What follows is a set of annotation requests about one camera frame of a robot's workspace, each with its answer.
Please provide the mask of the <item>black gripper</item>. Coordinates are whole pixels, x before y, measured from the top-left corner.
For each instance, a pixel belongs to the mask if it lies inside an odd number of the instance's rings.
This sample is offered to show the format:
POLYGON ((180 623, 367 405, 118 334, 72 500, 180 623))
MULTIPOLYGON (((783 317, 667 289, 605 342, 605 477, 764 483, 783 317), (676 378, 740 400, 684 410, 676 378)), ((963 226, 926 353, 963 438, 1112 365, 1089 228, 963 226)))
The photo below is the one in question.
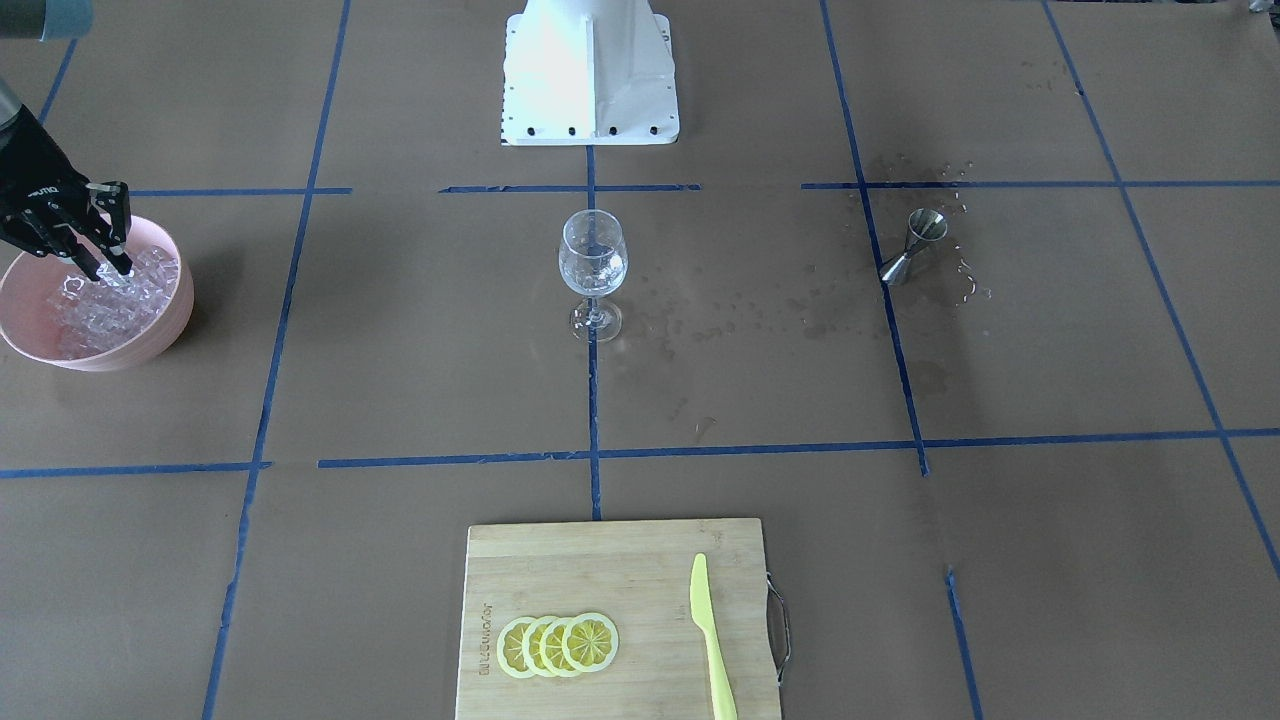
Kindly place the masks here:
POLYGON ((88 190, 91 206, 105 217, 93 231, 95 243, 118 275, 129 277, 133 270, 125 251, 132 219, 129 188, 120 181, 87 182, 27 106, 19 106, 3 123, 3 241, 35 256, 56 255, 76 264, 88 281, 100 282, 99 259, 79 243, 69 225, 55 225, 61 218, 49 210, 49 202, 54 201, 83 213, 88 190))

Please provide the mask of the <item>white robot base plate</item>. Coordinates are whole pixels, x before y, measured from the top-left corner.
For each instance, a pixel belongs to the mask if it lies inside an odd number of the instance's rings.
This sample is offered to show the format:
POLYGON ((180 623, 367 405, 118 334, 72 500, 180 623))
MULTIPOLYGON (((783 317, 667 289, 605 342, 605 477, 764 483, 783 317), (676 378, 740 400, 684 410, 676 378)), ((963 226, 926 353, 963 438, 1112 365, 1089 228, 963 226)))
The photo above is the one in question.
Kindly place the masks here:
POLYGON ((648 1, 529 1, 504 29, 500 142, 678 141, 669 19, 648 1))

